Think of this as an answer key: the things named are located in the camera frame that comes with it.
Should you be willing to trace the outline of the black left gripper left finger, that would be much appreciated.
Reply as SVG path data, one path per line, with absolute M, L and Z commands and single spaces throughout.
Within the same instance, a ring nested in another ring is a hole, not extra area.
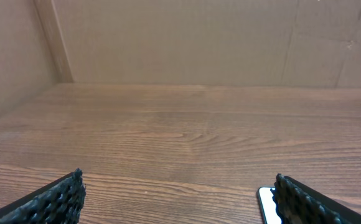
M 0 208 L 0 224 L 78 223 L 85 197 L 82 170 L 76 169 Z

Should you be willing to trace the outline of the black smartphone lit screen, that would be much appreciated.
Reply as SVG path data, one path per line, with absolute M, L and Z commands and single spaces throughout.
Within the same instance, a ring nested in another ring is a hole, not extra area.
M 274 187 L 260 187 L 257 191 L 258 203 L 264 224 L 282 224 L 282 220 L 276 212 L 273 191 Z

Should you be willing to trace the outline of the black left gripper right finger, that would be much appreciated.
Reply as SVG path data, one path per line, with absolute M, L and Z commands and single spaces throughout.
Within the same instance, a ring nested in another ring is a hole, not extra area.
M 278 174 L 271 192 L 281 223 L 361 224 L 361 214 L 290 176 Z

